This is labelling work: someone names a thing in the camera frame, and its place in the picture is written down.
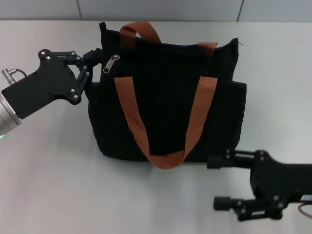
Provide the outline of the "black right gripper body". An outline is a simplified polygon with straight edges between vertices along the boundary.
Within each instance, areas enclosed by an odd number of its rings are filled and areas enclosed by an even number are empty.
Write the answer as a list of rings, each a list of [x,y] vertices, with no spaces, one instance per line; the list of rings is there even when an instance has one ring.
[[[312,166],[281,163],[266,151],[255,151],[251,188],[265,215],[281,218],[290,203],[312,203]]]

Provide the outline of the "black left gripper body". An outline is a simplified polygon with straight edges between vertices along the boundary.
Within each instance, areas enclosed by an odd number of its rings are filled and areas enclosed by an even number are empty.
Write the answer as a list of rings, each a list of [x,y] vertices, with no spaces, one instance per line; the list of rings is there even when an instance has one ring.
[[[69,65],[79,61],[74,51],[38,53],[39,68],[2,90],[1,94],[20,119],[25,119],[49,103],[63,99],[72,105],[81,102],[82,88]]]

